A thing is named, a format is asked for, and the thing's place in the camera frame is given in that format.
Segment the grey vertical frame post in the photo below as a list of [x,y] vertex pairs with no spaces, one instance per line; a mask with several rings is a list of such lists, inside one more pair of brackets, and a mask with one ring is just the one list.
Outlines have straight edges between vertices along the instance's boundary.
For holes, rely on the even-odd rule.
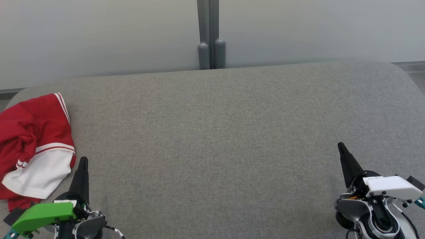
[[226,42],[219,36],[219,0],[208,0],[211,69],[226,68]]
[[196,0],[198,9],[199,36],[198,57],[200,70],[211,68],[210,63],[210,25],[209,25],[209,0]]

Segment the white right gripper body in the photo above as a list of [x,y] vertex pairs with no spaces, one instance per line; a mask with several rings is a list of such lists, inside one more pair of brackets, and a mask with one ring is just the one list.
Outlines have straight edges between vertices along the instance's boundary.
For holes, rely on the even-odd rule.
[[417,200],[422,193],[422,190],[399,176],[365,177],[350,192],[360,198],[384,196],[401,200]]

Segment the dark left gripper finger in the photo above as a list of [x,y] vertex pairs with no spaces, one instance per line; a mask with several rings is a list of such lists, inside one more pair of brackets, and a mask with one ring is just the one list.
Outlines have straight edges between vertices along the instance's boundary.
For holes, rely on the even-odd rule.
[[69,192],[77,195],[81,200],[89,204],[89,171],[88,158],[83,156],[79,160],[78,168],[76,169],[73,180],[71,182]]

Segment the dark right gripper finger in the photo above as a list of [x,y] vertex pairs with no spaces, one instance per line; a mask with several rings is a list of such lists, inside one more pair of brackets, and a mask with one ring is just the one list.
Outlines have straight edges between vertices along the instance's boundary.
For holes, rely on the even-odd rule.
[[360,172],[363,172],[363,169],[343,142],[338,143],[338,151],[340,154],[340,163],[342,167],[344,183],[346,188],[349,188],[349,186],[355,180],[356,175]]

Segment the red white-sleeved jersey shirt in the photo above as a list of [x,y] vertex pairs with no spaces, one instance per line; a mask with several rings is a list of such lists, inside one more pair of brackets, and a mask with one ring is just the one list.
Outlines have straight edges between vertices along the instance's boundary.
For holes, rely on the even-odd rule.
[[48,198],[75,161],[70,117],[60,93],[0,113],[0,200]]

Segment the grey partition bottom rail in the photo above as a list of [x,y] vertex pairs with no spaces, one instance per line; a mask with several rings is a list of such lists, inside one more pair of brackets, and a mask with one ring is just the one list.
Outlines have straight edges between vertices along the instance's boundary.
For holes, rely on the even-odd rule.
[[392,62],[408,74],[425,73],[425,61]]
[[0,101],[9,101],[20,91],[23,91],[25,88],[11,88],[11,89],[1,89],[0,90]]

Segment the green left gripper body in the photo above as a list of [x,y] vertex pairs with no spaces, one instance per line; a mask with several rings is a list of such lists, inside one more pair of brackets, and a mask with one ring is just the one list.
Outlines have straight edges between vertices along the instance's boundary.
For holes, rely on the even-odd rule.
[[20,235],[31,235],[41,227],[55,226],[57,231],[65,225],[75,227],[86,219],[89,193],[65,192],[52,203],[35,204],[26,209],[13,222],[12,230]]

